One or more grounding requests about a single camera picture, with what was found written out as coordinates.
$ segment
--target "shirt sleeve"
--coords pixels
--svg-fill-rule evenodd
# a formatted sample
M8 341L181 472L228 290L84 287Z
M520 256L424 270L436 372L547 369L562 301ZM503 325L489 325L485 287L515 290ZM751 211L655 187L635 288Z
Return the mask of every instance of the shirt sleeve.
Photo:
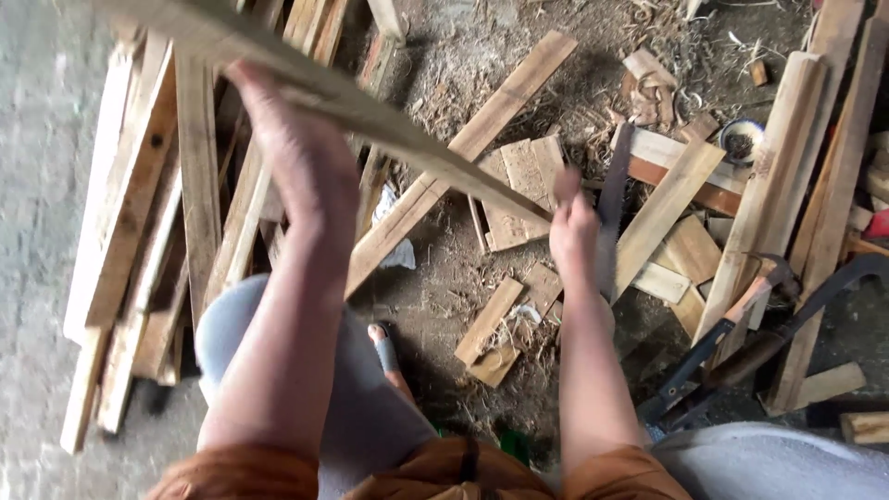
M631 446L588 459L565 477L562 493L566 500L691 500L657 459Z
M146 500L188 498L315 499L318 463L261 446L205 450L172 465Z

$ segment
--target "saw blade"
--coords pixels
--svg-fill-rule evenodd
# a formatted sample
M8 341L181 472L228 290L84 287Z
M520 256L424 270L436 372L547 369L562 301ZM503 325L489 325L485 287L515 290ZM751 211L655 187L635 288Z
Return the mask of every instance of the saw blade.
M605 185L596 207L601 223L596 240L596 284L599 293L608 303L613 303L615 291L617 237L621 229L624 190L627 188L629 172L629 151L635 130L633 125L626 122L618 127L614 154L608 166L608 173L605 174Z

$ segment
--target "red object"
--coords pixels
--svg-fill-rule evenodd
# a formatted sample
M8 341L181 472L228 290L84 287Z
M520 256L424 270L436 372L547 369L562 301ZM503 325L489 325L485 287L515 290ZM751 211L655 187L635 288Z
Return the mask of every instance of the red object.
M874 214L870 225L863 233L862 239L889 238L889 208Z

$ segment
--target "concrete floor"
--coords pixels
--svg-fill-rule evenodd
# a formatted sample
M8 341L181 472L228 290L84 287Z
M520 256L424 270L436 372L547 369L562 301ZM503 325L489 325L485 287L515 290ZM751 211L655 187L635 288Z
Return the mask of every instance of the concrete floor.
M196 385L120 440L58 447L78 349L61 336L111 38L81 2L0 0L0 499L134 498L193 449Z

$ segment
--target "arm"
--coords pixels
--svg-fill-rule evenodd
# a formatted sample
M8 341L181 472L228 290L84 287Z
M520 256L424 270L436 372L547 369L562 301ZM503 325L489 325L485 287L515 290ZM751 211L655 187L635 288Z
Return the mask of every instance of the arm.
M563 470L569 474L592 456L642 443L612 344L614 319L593 274L599 221L580 192L580 173L565 171L556 197L549 245L565 285L559 426Z
M244 340L207 411L198 450L272 445L317 459L354 243L357 169L332 124L298 115L255 67L228 70L291 228Z

